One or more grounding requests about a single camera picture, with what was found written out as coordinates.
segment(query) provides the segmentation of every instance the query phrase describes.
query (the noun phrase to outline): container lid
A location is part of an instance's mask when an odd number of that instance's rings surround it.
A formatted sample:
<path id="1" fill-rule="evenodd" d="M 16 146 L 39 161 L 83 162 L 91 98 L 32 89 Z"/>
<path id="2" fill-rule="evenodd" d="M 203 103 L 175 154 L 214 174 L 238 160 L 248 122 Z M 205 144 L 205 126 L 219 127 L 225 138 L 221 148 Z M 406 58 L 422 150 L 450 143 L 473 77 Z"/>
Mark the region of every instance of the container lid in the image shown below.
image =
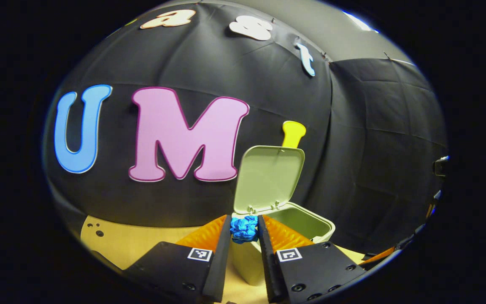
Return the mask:
<path id="1" fill-rule="evenodd" d="M 282 206 L 292 198 L 305 161 L 301 149 L 254 146 L 239 167 L 234 211 L 249 214 Z"/>

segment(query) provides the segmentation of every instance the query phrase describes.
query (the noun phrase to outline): pink letter m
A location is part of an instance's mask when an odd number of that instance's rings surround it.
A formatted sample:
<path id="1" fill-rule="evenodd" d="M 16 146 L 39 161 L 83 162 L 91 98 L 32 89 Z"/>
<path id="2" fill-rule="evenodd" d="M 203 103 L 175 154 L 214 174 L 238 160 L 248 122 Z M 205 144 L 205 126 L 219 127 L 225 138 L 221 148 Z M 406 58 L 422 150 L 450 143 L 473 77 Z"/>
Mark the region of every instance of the pink letter m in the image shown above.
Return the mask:
<path id="1" fill-rule="evenodd" d="M 166 172 L 157 163 L 157 146 L 176 179 L 185 178 L 202 148 L 202 164 L 194 171 L 197 179 L 217 182 L 237 176 L 235 140 L 241 120 L 249 112 L 248 104 L 235 98 L 216 98 L 189 128 L 172 89 L 139 89 L 132 100 L 139 114 L 136 165 L 129 169 L 129 177 L 141 182 L 164 179 Z"/>

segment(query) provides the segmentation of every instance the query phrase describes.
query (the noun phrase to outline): orange soft pad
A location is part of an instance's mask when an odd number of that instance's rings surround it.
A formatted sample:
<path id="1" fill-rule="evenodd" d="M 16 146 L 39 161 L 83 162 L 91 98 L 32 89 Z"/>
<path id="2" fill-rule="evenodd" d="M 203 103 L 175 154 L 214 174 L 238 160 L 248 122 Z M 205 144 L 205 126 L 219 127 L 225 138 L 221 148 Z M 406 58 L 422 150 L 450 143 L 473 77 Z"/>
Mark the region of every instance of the orange soft pad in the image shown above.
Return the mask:
<path id="1" fill-rule="evenodd" d="M 272 219 L 267 215 L 264 216 L 267 231 L 270 233 L 273 253 L 277 250 L 288 250 L 290 248 L 313 245 L 314 243 L 302 236 L 299 232 L 291 229 L 283 223 Z"/>
<path id="2" fill-rule="evenodd" d="M 215 252 L 216 244 L 219 242 L 220 231 L 226 215 L 219 217 L 216 220 L 210 221 L 203 225 L 196 231 L 190 233 L 186 237 L 179 240 L 176 244 L 193 248 L 200 248 L 202 250 L 212 250 Z"/>

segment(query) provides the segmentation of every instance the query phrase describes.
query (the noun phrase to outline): light green container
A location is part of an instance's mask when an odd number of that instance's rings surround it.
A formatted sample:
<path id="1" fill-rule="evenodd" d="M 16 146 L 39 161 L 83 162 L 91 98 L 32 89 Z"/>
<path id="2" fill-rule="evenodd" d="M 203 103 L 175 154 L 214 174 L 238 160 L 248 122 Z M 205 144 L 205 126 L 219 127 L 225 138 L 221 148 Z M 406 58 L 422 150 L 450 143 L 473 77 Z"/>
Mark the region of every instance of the light green container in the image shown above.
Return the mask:
<path id="1" fill-rule="evenodd" d="M 301 149 L 254 146 L 241 160 L 232 217 L 267 215 L 301 233 L 315 244 L 328 241 L 335 225 L 302 206 L 289 202 L 305 161 Z M 265 283 L 259 242 L 230 242 L 233 263 L 250 285 Z"/>

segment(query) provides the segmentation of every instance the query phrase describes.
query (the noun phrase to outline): blue cloth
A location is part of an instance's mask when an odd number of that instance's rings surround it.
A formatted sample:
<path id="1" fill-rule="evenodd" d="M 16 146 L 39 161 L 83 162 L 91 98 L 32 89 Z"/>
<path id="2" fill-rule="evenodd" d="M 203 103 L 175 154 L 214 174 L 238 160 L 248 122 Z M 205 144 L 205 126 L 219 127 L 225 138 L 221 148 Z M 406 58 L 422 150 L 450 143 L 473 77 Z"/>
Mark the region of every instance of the blue cloth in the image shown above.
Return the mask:
<path id="1" fill-rule="evenodd" d="M 244 242 L 258 241 L 258 216 L 245 216 L 244 219 L 237 219 L 232 217 L 230 223 L 230 232 L 232 233 L 232 241 L 237 244 Z"/>

